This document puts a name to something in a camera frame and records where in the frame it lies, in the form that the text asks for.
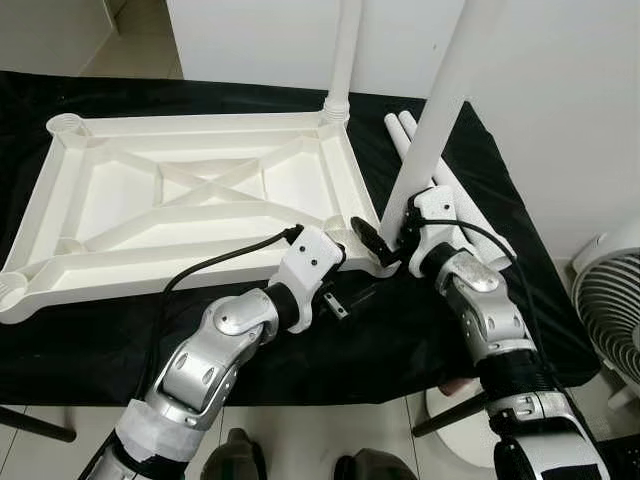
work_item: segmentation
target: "black cable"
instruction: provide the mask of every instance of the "black cable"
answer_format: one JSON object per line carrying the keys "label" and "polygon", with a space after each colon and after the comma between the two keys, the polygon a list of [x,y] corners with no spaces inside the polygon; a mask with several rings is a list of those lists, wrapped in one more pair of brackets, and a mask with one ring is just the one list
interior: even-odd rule
{"label": "black cable", "polygon": [[511,262],[511,265],[513,265],[513,267],[516,270],[516,274],[518,275],[520,279],[520,283],[522,284],[522,288],[524,290],[524,294],[527,301],[527,310],[529,310],[529,317],[531,320],[530,322],[531,325],[529,325],[529,331],[530,332],[533,331],[534,343],[538,348],[538,353],[540,354],[540,359],[542,360],[542,364],[544,368],[547,370],[547,373],[549,373],[549,376],[551,377],[551,379],[553,380],[553,384],[555,388],[558,389],[558,391],[561,392],[566,397],[567,401],[569,402],[569,405],[571,406],[571,409],[573,410],[573,413],[576,415],[578,421],[582,424],[585,432],[589,436],[593,445],[596,446],[596,439],[593,436],[593,433],[591,432],[591,429],[587,424],[587,420],[584,418],[584,415],[582,415],[582,412],[578,409],[577,405],[569,395],[569,392],[567,392],[567,389],[565,388],[565,386],[562,385],[562,383],[560,383],[560,381],[558,380],[557,376],[554,373],[553,365],[549,361],[549,357],[547,357],[547,354],[544,350],[544,345],[542,344],[542,333],[540,329],[540,324],[538,323],[538,317],[536,315],[536,309],[533,303],[533,296],[531,295],[531,289],[529,288],[529,283],[527,282],[527,278],[525,277],[524,271],[522,270],[522,267],[518,262],[518,260],[516,259],[515,255],[513,255],[509,251],[509,249],[495,235],[493,235],[491,232],[488,232],[482,227],[474,225],[473,223],[468,223],[462,220],[444,220],[444,219],[427,220],[425,218],[422,218],[420,219],[420,225],[421,226],[455,225],[462,228],[468,228],[469,230],[473,230],[474,232],[477,232],[480,235],[491,240],[491,242],[493,242],[493,244],[496,247],[498,247],[502,253],[504,253],[505,257],[509,259],[509,261]]}
{"label": "black cable", "polygon": [[[210,258],[203,262],[192,265],[191,267],[186,268],[182,272],[178,273],[171,280],[169,280],[169,282],[164,287],[164,290],[162,290],[162,293],[161,293],[160,308],[158,311],[158,315],[154,319],[153,324],[151,326],[151,334],[149,335],[149,346],[145,352],[142,372],[140,374],[140,378],[138,379],[138,384],[136,386],[136,390],[133,398],[142,400],[144,394],[147,391],[150,381],[152,381],[155,378],[156,370],[157,370],[157,362],[159,357],[159,343],[160,343],[159,337],[160,337],[160,331],[161,331],[160,329],[165,319],[165,311],[166,311],[167,304],[169,302],[170,294],[173,291],[173,289],[176,287],[176,285],[178,285],[178,283],[180,283],[189,275],[199,270],[205,269],[207,267],[211,267],[213,265],[225,262],[227,260],[231,260],[232,258],[246,255],[247,253],[255,252],[262,248],[268,247],[269,245],[272,245],[278,242],[279,240],[282,240],[283,238],[286,239],[287,242],[289,242],[289,244],[291,244],[295,241],[295,239],[298,237],[300,232],[302,232],[302,229],[303,227],[301,225],[296,225],[295,227],[292,227],[292,228],[286,228],[282,230],[280,233],[277,233],[276,235],[269,237],[266,240],[263,240],[261,242],[254,243],[253,245],[239,248],[232,252],[218,255],[217,257]],[[182,311],[191,307],[195,303],[198,303],[198,302],[193,302],[189,304]],[[96,453],[94,453],[94,455],[91,457],[91,459],[89,460],[89,463],[87,463],[85,468],[82,470],[82,472],[78,476],[78,480],[86,480],[87,478],[89,478],[89,475],[91,474],[94,466],[96,465],[98,460],[102,457],[102,455],[104,455],[105,450],[115,440],[115,438],[116,438],[115,430],[112,430],[109,436],[105,439],[105,441],[102,442],[102,445],[100,445]]]}

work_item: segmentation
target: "black cloth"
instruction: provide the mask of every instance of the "black cloth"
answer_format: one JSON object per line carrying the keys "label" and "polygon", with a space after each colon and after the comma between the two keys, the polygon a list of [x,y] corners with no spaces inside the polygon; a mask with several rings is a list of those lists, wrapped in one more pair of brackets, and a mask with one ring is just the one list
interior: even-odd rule
{"label": "black cloth", "polygon": [[[0,261],[4,262],[47,154],[46,121],[83,117],[294,112],[320,108],[326,92],[174,80],[64,78],[0,73]],[[419,99],[351,95],[349,138],[382,215],[400,160],[383,116]],[[491,135],[465,104],[444,156],[519,256],[542,337],[560,379],[586,382],[599,364]],[[512,269],[510,296],[525,314]],[[264,282],[177,292],[162,337],[163,358],[197,327],[204,306]],[[473,375],[458,321],[431,285],[400,272],[377,281],[341,273],[331,286],[351,312],[338,322],[320,305],[312,327],[280,335],[241,370],[234,405],[382,402]],[[156,295],[47,307],[0,326],[0,403],[125,404],[156,313]]]}

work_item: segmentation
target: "white wall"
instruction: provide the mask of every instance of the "white wall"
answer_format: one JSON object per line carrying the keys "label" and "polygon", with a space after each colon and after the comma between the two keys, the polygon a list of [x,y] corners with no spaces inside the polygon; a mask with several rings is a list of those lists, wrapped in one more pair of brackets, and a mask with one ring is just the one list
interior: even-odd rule
{"label": "white wall", "polygon": [[[328,88],[338,0],[169,0],[186,79]],[[365,0],[352,91],[424,97],[462,0]]]}
{"label": "white wall", "polygon": [[0,69],[77,75],[111,32],[102,0],[0,0]]}
{"label": "white wall", "polygon": [[640,212],[638,2],[512,0],[472,102],[547,248]]}
{"label": "white wall", "polygon": [[[352,91],[426,96],[461,0],[365,0]],[[337,0],[169,0],[185,78],[326,88]],[[472,101],[552,256],[640,205],[637,0],[509,0]]]}

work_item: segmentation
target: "white tape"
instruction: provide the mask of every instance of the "white tape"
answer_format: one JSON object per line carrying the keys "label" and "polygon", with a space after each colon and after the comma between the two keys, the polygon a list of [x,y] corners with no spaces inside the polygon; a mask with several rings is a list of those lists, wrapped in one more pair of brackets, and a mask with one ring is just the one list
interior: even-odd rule
{"label": "white tape", "polygon": [[158,455],[175,462],[188,462],[206,431],[173,422],[140,400],[131,400],[116,425],[116,434],[126,452],[136,461]]}

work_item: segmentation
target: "robotic arm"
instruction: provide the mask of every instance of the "robotic arm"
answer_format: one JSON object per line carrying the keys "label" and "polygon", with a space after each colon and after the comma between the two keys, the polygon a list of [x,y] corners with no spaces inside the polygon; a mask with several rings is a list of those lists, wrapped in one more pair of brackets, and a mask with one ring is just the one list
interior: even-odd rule
{"label": "robotic arm", "polygon": [[448,186],[430,188],[409,200],[397,252],[375,238],[371,227],[352,220],[363,243],[383,264],[408,257],[409,271],[433,282],[459,318],[488,398],[490,426],[501,438],[494,451],[498,478],[609,479],[522,314],[509,299],[503,276],[473,254],[456,223]]}
{"label": "robotic arm", "polygon": [[216,300],[200,327],[173,353],[146,394],[132,400],[90,477],[93,480],[182,478],[235,384],[238,369],[277,333],[311,325],[311,300],[344,251],[307,227],[265,289]]}

